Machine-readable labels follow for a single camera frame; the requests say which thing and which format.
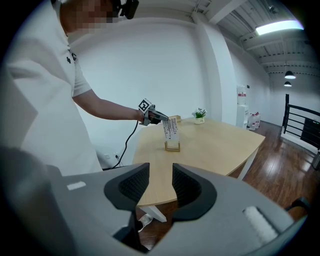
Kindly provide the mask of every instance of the potted plant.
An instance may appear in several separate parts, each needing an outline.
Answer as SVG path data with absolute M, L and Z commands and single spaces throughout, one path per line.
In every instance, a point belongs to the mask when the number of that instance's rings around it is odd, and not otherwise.
M 205 122 L 205 116 L 206 116 L 207 111 L 202 108 L 198 108 L 196 111 L 192 113 L 194 116 L 194 123 L 196 125 L 201 125 Z

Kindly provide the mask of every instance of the baseboard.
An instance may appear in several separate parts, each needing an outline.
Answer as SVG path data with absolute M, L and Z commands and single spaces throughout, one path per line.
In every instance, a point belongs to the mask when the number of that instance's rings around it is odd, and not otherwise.
M 298 144 L 299 146 L 305 148 L 306 150 L 309 150 L 310 152 L 312 152 L 314 154 L 318 153 L 318 149 L 315 146 L 312 146 L 309 143 L 307 143 L 297 137 L 291 136 L 287 133 L 281 133 L 281 137 L 284 139 L 287 139 L 288 141 L 291 141 L 293 143 Z
M 270 125 L 273 125 L 273 126 L 277 126 L 277 127 L 282 127 L 281 125 L 277 125 L 277 124 L 272 123 L 272 122 L 267 122 L 267 121 L 263 121 L 263 120 L 260 120 L 260 122 L 267 123 L 267 124 L 270 124 Z

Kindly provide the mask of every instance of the person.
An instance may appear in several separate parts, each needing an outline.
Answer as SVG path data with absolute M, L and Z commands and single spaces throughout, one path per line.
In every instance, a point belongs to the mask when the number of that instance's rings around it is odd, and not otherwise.
M 21 108 L 25 122 L 18 120 L 11 132 L 24 136 L 14 146 L 58 167 L 64 176 L 102 170 L 74 103 L 101 119 L 144 120 L 142 111 L 98 97 L 69 46 L 70 33 L 112 18 L 112 0 L 45 0 L 21 26 L 5 60 L 23 98 L 15 100 L 15 108 Z

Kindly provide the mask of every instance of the white flower pot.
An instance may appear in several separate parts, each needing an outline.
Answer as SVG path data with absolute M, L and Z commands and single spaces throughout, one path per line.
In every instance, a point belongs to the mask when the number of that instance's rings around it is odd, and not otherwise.
M 204 123 L 205 123 L 205 117 L 195 118 L 195 119 L 194 119 L 194 123 L 195 123 L 196 125 L 204 124 Z

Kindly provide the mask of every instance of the white sneaker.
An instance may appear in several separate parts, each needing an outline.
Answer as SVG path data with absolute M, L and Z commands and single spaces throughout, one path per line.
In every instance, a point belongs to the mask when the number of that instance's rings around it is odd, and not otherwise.
M 142 223 L 142 228 L 138 231 L 139 233 L 145 228 L 146 225 L 150 224 L 152 222 L 152 220 L 154 219 L 154 217 L 152 217 L 151 215 L 149 215 L 148 213 L 146 213 L 145 215 L 143 215 L 139 221 Z

